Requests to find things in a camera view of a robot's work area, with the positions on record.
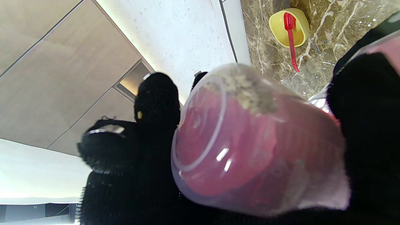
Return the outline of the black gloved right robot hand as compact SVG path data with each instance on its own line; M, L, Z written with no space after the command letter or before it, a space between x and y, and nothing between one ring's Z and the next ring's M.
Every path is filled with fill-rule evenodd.
M327 101L346 141L351 196L345 210L315 207L261 218L198 205L180 194L170 148L179 123L171 78L139 86L135 122L102 118L77 144L92 169L81 225L398 225L399 75L383 53L362 54L334 75Z

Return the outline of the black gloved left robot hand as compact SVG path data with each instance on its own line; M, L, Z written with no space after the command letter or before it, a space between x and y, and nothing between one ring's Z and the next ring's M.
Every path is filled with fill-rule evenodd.
M341 57L333 70L333 75L338 74L343 67L347 64L347 62L356 55L357 51L361 48L374 43L377 40L380 40L390 34L393 34L400 29L400 12L397 11L392 14L390 17L385 19L375 28L369 30L360 40L358 40L353 47L347 51L347 53Z

